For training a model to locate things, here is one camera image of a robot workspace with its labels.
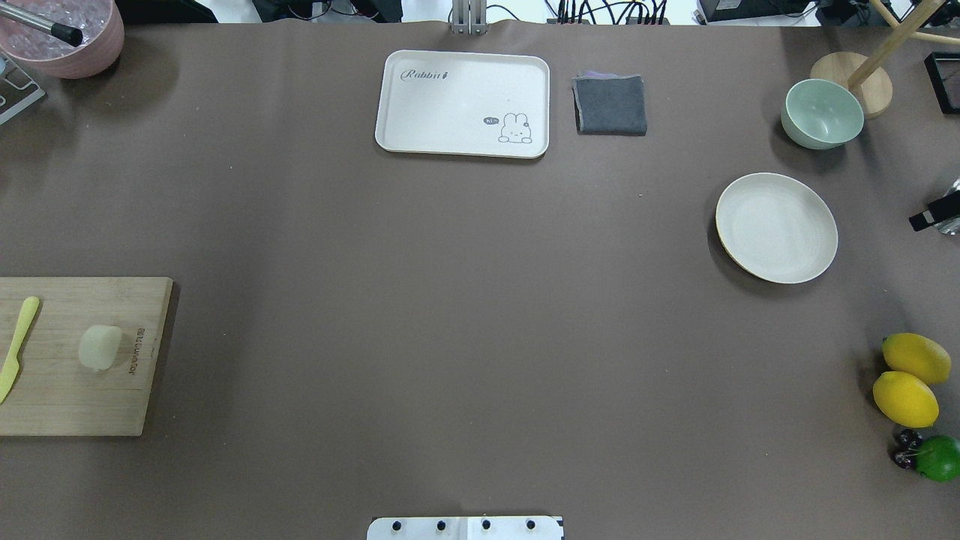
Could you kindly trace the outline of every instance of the yellow lemon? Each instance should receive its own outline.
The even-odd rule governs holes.
[[[874,401],[890,420],[908,428],[928,428],[940,415],[930,387],[902,371],[880,375],[874,382]]]
[[[915,333],[895,333],[883,339],[883,359],[890,369],[905,371],[927,384],[950,375],[950,355],[932,339]]]

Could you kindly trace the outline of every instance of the wooden mug tree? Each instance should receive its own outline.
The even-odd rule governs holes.
[[[894,86],[886,70],[880,67],[894,51],[900,48],[910,37],[944,43],[960,45],[956,37],[936,36],[917,32],[946,0],[923,0],[903,22],[897,22],[893,14],[880,3],[880,0],[870,0],[870,5],[887,21],[893,33],[887,37],[869,57],[850,52],[839,52],[826,55],[813,64],[810,78],[827,79],[834,81],[848,89],[863,107],[867,118],[880,116],[894,97]]]

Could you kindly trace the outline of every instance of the wooden cutting board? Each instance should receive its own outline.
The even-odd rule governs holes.
[[[139,435],[172,286],[169,278],[0,278],[0,362],[23,300],[40,298],[20,374],[0,404],[0,435]],[[80,338],[93,325],[123,330],[105,371],[80,363]]]

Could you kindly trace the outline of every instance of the round plate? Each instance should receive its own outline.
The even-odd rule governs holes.
[[[808,282],[837,253],[837,225],[812,189],[774,173],[737,179],[717,201],[717,232],[744,270],[768,282]]]

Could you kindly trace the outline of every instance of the pink bowl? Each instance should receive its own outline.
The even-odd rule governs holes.
[[[32,6],[40,4],[42,0],[15,0],[13,4],[19,5],[27,10],[36,12]],[[36,32],[19,23],[8,19],[0,19],[0,49],[14,59],[21,67],[32,67],[33,69],[61,79],[81,79],[96,75],[107,69],[123,49],[123,19],[120,18],[120,12],[117,10],[113,0],[64,0],[62,2],[74,9],[81,4],[86,6],[102,5],[103,11],[109,10],[107,24],[103,30],[91,36],[85,45],[81,45],[70,50],[66,54],[52,59],[38,59],[22,56],[22,51],[16,51],[11,47],[11,37],[22,35],[30,36]],[[65,20],[58,20],[57,15],[50,18],[63,24],[68,24]]]

